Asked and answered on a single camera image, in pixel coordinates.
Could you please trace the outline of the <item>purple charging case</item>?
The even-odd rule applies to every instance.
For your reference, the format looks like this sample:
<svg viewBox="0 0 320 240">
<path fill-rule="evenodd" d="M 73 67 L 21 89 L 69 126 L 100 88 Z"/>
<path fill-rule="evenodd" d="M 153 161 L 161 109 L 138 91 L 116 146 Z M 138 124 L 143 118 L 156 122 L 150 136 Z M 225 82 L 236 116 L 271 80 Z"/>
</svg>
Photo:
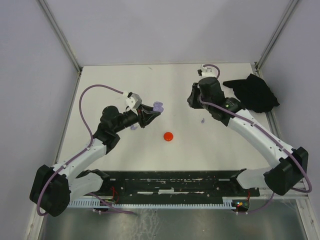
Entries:
<svg viewBox="0 0 320 240">
<path fill-rule="evenodd" d="M 164 108 L 163 108 L 163 103 L 160 102 L 160 101 L 156 101 L 153 103 L 153 109 L 152 109 L 154 112 L 159 112 L 159 113 L 162 113 L 164 111 Z"/>
</svg>

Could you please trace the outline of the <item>red earbud charging case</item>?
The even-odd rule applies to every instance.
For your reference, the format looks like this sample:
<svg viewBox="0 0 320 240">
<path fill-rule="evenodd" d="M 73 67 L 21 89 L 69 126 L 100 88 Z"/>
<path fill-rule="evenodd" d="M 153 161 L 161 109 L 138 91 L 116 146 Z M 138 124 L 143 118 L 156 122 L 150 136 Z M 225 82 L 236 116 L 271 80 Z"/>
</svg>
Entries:
<svg viewBox="0 0 320 240">
<path fill-rule="evenodd" d="M 163 138 L 164 138 L 165 141 L 170 142 L 170 141 L 173 140 L 174 135 L 173 135 L 172 132 L 167 131 L 167 132 L 164 133 Z"/>
</svg>

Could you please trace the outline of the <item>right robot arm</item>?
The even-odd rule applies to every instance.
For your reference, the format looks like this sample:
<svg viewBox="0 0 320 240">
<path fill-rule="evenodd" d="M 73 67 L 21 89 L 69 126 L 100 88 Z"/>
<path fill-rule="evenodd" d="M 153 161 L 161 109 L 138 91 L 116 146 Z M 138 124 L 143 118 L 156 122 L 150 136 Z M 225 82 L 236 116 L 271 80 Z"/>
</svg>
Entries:
<svg viewBox="0 0 320 240">
<path fill-rule="evenodd" d="M 309 153 L 294 148 L 263 127 L 236 98 L 225 97 L 216 77 L 209 76 L 192 84 L 188 105 L 205 109 L 217 121 L 241 135 L 267 161 L 268 167 L 245 169 L 229 183 L 231 193 L 242 195 L 247 189 L 267 187 L 284 196 L 298 191 L 296 184 L 307 177 Z"/>
</svg>

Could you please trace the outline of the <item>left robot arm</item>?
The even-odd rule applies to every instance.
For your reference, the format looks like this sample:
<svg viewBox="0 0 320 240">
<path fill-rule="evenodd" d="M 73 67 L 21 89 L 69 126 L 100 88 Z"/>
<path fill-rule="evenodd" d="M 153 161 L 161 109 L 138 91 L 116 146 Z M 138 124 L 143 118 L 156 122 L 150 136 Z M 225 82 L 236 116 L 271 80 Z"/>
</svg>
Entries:
<svg viewBox="0 0 320 240">
<path fill-rule="evenodd" d="M 36 204 L 37 214 L 57 217 L 74 199 L 94 192 L 106 195 L 111 189 L 109 176 L 98 169 L 85 169 L 115 148 L 120 131 L 134 124 L 145 128 L 163 110 L 162 106 L 144 104 L 123 113 L 116 106 L 104 108 L 97 130 L 83 150 L 62 163 L 38 168 L 29 196 Z"/>
</svg>

